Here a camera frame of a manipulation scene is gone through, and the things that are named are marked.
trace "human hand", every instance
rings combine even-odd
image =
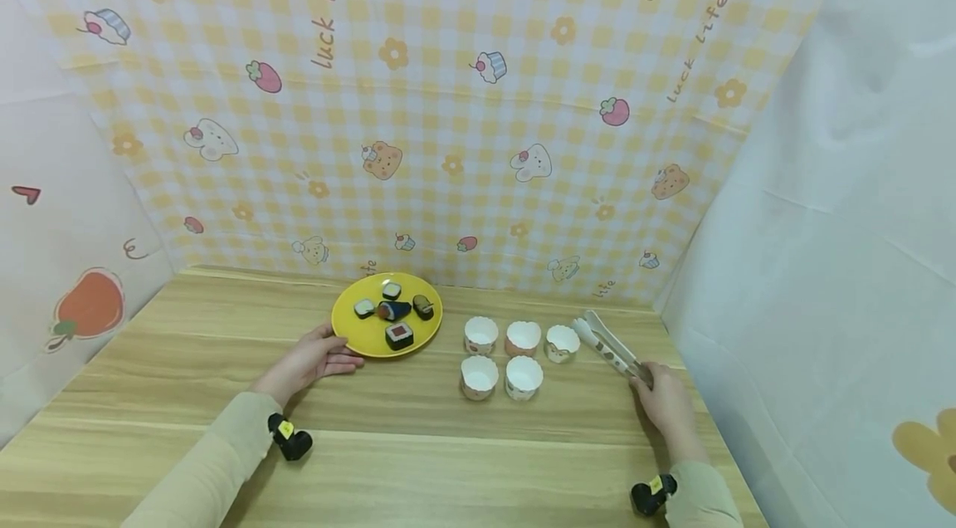
[[[345,346],[346,341],[332,336],[331,322],[315,327],[256,379],[250,390],[271,396],[284,408],[291,396],[322,377],[350,374],[365,364]]]
[[[674,370],[665,364],[644,363],[654,377],[654,389],[641,379],[631,377],[631,389],[637,392],[641,405],[665,439],[671,436],[697,434],[690,394]]]

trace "yellow gingham cloth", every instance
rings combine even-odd
[[[649,303],[821,0],[20,0],[181,264]]]

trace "white tongs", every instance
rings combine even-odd
[[[571,328],[585,344],[595,348],[608,364],[625,376],[638,377],[649,388],[654,388],[654,377],[647,366],[637,362],[637,358],[627,346],[621,343],[614,333],[600,320],[595,310],[585,310],[583,319],[574,319]]]

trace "sweater sleeve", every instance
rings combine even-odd
[[[724,478],[709,464],[680,462],[671,468],[677,491],[667,499],[671,528],[743,528]]]
[[[266,420],[281,411],[268,395],[237,395],[122,526],[218,528],[240,486],[269,452]]]

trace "sushi roll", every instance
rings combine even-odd
[[[411,313],[412,306],[406,301],[380,301],[375,314],[379,319],[398,322]]]
[[[382,289],[382,297],[384,297],[385,300],[395,301],[401,294],[402,287],[397,283],[385,283],[385,287]]]
[[[412,298],[412,307],[415,308],[415,314],[419,315],[419,319],[432,320],[432,317],[435,315],[435,309],[432,307],[432,303],[428,301],[427,297],[421,294]]]
[[[367,319],[371,315],[375,314],[375,304],[372,303],[371,300],[362,300],[356,302],[354,309],[356,310],[356,316],[358,316],[359,319]]]
[[[385,340],[388,341],[388,347],[392,352],[404,350],[415,341],[415,334],[407,322],[397,322],[385,329]]]

